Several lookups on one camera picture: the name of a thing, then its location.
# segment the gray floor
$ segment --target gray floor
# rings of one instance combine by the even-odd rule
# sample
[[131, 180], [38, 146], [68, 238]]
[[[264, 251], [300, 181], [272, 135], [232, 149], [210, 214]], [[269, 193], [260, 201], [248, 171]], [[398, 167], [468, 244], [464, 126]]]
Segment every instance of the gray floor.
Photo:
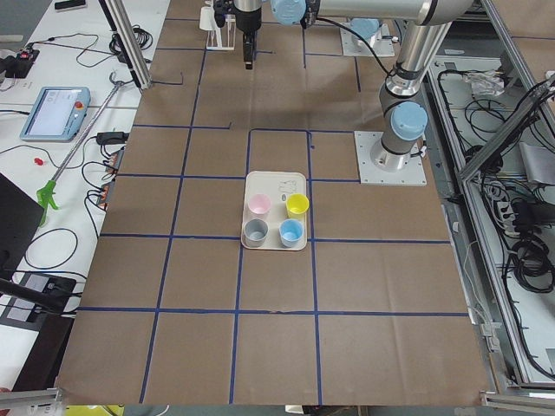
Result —
[[22, 42], [0, 43], [0, 49], [18, 51], [25, 46], [51, 2], [52, 0], [0, 1], [0, 35], [23, 35]]

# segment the blue cup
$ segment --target blue cup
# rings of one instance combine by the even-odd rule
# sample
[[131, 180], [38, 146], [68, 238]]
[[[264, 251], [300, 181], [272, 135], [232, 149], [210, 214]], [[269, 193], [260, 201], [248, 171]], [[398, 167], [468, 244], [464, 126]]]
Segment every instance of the blue cup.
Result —
[[293, 247], [303, 236], [303, 224], [296, 219], [286, 219], [279, 225], [279, 236], [281, 244]]

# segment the electronic device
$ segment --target electronic device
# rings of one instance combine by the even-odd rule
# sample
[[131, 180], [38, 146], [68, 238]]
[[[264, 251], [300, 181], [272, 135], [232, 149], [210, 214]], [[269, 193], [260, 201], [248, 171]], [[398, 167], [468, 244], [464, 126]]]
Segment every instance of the electronic device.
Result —
[[[5, 66], [6, 78], [22, 79], [27, 77], [31, 67], [36, 61], [36, 58], [41, 53], [38, 49], [33, 49], [30, 46], [21, 49], [17, 52], [16, 57], [8, 56], [3, 60]], [[2, 70], [2, 63], [0, 62], [0, 73]]]
[[70, 141], [79, 131], [89, 103], [86, 87], [44, 87], [19, 137], [26, 141]]
[[75, 279], [25, 273], [21, 284], [11, 281], [42, 219], [42, 207], [0, 173], [0, 295], [11, 296], [0, 323], [38, 329], [45, 314], [63, 312]]
[[64, 0], [54, 3], [54, 10], [65, 11], [87, 7], [87, 0]]

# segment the brown paper mat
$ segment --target brown paper mat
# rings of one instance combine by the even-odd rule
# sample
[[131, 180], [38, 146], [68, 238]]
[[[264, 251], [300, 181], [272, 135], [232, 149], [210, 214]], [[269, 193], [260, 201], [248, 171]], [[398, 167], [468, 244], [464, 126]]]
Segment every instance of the brown paper mat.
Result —
[[[172, 1], [58, 385], [72, 404], [478, 404], [488, 388], [432, 170], [358, 183], [383, 75], [266, 23], [245, 71]], [[271, 17], [266, 13], [265, 21]], [[393, 61], [386, 60], [390, 66]], [[245, 250], [245, 176], [300, 172], [307, 247]]]

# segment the metal mounting plate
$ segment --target metal mounting plate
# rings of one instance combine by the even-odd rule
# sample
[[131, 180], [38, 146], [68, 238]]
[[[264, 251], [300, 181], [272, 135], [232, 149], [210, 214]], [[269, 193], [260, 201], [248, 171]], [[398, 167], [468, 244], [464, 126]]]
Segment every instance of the metal mounting plate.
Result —
[[[421, 158], [411, 158], [399, 172], [385, 172], [370, 160], [370, 149], [382, 137], [382, 132], [355, 132], [356, 159], [363, 185], [425, 186], [426, 174]], [[412, 153], [418, 152], [414, 145]]]
[[[350, 23], [343, 23], [345, 26], [350, 27]], [[343, 46], [343, 56], [372, 56], [366, 46], [359, 47], [353, 42], [352, 35], [343, 29], [339, 30], [341, 33], [341, 44]], [[387, 24], [382, 25], [382, 36], [389, 36], [389, 27]], [[393, 50], [393, 43], [391, 39], [381, 39], [375, 42], [374, 52], [380, 57], [395, 56]]]

